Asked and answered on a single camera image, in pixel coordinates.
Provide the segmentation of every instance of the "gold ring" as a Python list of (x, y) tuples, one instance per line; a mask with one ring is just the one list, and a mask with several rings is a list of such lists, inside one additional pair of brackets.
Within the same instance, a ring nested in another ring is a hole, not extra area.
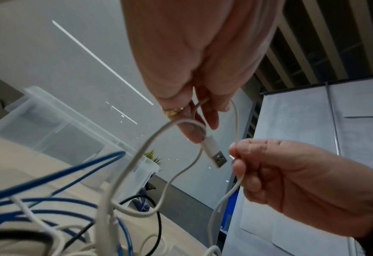
[(161, 111), (164, 113), (164, 115), (166, 116), (176, 116), (178, 115), (182, 110), (184, 110), (184, 108), (172, 108), (172, 109), (168, 109), (168, 110), (164, 110), (163, 108), (161, 108)]

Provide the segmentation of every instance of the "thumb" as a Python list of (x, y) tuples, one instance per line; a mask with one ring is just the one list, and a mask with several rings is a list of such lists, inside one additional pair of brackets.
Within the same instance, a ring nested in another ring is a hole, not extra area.
[(237, 152), (252, 164), (263, 163), (285, 169), (295, 160), (294, 153), (276, 144), (238, 143)]

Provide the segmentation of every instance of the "plastic storage box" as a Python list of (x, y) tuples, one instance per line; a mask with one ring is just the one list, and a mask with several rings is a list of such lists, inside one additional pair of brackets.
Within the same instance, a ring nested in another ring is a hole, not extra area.
[[(10, 113), (0, 120), (0, 154), (4, 154), (4, 159), (0, 161), (2, 170), (24, 171), (36, 165), (39, 176), (42, 176), (48, 168), (58, 171), (109, 153), (125, 151), (125, 157), (81, 181), (83, 185), (99, 191), (124, 170), (136, 153), (133, 148), (36, 86), (26, 89), (26, 95), (6, 110)], [(82, 176), (96, 167), (73, 175)], [(118, 202), (137, 194), (158, 169), (157, 164), (143, 156), (114, 199)]]

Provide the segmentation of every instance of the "usb connector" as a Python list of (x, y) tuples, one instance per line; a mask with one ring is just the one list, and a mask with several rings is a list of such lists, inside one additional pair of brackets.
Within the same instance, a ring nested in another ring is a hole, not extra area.
[(216, 168), (222, 167), (227, 162), (213, 136), (206, 137), (201, 143), (201, 146), (205, 154), (215, 164)]

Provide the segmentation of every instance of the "green plant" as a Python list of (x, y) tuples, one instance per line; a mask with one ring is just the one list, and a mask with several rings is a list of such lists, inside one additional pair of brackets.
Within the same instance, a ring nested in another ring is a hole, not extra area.
[(152, 149), (150, 152), (144, 154), (145, 157), (156, 163), (157, 165), (161, 165), (161, 158), (154, 158), (154, 149)]

